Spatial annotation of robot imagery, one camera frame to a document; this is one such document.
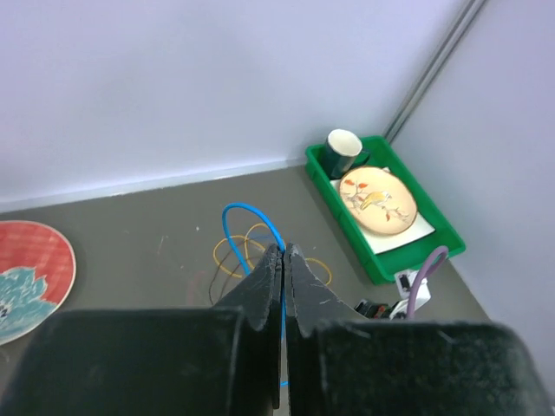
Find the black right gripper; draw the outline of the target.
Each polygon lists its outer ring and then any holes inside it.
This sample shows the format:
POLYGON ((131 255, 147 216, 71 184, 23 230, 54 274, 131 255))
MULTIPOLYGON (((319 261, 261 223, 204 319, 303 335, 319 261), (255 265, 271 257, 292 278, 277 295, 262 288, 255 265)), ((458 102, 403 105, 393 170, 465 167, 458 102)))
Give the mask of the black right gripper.
POLYGON ((362 299, 354 310, 368 319, 389 319, 394 305, 388 303, 372 302, 369 299, 362 299))

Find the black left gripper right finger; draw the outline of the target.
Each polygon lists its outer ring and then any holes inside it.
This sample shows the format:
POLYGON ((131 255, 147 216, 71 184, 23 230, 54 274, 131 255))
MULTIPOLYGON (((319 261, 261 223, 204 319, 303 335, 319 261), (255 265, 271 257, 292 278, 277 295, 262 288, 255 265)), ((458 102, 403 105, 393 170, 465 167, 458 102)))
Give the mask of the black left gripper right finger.
POLYGON ((284 253, 294 415, 549 415, 526 345, 491 322, 369 319, 284 253))

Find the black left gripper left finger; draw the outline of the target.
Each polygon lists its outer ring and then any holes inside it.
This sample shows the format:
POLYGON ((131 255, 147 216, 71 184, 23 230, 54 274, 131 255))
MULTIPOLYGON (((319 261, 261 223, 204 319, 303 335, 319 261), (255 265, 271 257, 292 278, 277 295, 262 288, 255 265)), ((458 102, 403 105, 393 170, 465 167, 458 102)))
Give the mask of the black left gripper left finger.
POLYGON ((76 310, 36 332, 4 415, 270 415, 280 404, 284 252, 210 308, 76 310))

